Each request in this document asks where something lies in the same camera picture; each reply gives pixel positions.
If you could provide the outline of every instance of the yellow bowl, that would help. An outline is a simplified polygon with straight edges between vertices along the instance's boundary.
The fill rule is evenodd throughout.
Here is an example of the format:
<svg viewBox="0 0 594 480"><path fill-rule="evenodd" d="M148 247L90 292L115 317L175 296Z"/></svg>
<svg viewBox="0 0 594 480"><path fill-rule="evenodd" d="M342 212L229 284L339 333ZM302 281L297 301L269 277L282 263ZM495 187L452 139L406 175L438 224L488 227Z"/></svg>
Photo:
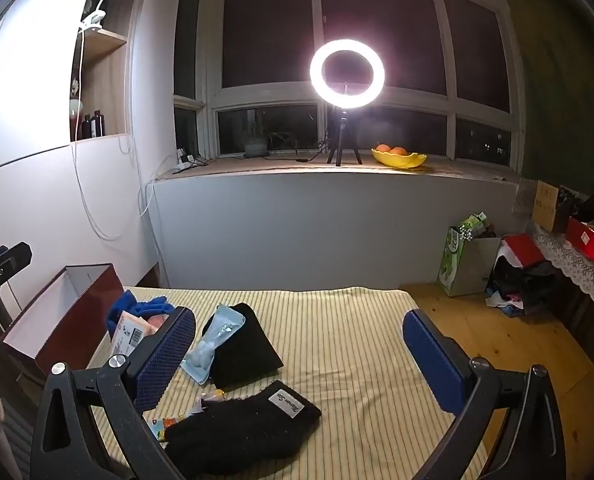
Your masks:
<svg viewBox="0 0 594 480"><path fill-rule="evenodd" d="M421 166L427 158L427 155L424 155L423 153L395 155L394 153L378 152L377 150L371 151L373 152L373 157L379 160L382 164L400 170L409 170L410 168Z"/></svg>

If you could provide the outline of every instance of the striped bed sheet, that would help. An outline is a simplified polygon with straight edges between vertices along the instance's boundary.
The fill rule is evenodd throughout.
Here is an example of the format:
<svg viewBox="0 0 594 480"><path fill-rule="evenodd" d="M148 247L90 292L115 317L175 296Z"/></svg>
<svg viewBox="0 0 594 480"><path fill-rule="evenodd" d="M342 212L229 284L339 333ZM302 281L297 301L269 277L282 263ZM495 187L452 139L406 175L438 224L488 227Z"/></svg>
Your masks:
<svg viewBox="0 0 594 480"><path fill-rule="evenodd" d="M129 288L138 300L165 294L170 303L191 308L198 334L218 304L248 303L284 366L227 398L255 394L279 378L320 407L320 424L298 456L261 462L237 478L410 479L452 422L402 341L403 316L416 307L407 292ZM109 352L106 337L90 366L103 365ZM214 389L178 368L157 408L144 418L186 413L199 394ZM126 464L103 410L94 412L110 456ZM480 445L464 478L477 478L486 458Z"/></svg>

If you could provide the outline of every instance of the wall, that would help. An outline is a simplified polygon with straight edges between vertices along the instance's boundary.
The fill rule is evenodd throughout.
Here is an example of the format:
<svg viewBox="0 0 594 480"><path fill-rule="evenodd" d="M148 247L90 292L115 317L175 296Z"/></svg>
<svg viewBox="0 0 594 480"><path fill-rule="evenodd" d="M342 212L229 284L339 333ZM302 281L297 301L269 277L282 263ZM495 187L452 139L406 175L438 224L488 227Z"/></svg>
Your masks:
<svg viewBox="0 0 594 480"><path fill-rule="evenodd" d="M142 184L177 164L173 51L179 0L144 0L133 38L131 110Z"/></svg>
<svg viewBox="0 0 594 480"><path fill-rule="evenodd" d="M156 261L139 218L130 137L77 144L90 214L117 239L100 239L80 196L68 96L84 1L16 0L0 25L0 245L25 241L33 251L2 295L13 317L67 264L112 262L122 283L135 285Z"/></svg>
<svg viewBox="0 0 594 480"><path fill-rule="evenodd" d="M485 211L517 232L516 185L410 174L307 172L158 181L151 219L170 286L397 288L437 278L448 227Z"/></svg>
<svg viewBox="0 0 594 480"><path fill-rule="evenodd" d="M523 58L522 176L594 192L594 34L565 0L508 0Z"/></svg>

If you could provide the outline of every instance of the lace tablecloth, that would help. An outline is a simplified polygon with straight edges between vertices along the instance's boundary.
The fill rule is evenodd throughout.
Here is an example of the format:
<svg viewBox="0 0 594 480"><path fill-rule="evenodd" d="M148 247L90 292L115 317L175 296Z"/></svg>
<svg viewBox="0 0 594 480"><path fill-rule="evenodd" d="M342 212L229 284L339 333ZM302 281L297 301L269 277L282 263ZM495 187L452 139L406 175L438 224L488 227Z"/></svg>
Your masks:
<svg viewBox="0 0 594 480"><path fill-rule="evenodd" d="M594 263L577 251L564 235L555 235L530 223L528 233L535 245L557 269L594 301Z"/></svg>

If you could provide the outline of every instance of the barcode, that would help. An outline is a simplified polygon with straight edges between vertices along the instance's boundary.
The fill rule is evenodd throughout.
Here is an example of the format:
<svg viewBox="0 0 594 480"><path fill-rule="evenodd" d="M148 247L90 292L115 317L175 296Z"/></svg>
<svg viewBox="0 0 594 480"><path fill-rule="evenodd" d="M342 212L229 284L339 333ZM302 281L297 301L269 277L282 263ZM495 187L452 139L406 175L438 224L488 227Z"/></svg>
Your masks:
<svg viewBox="0 0 594 480"><path fill-rule="evenodd" d="M137 346L137 344L139 343L139 341L142 340L142 331L139 330L138 328L134 328L133 329L133 334L131 335L131 340L128 342L128 344L130 346Z"/></svg>

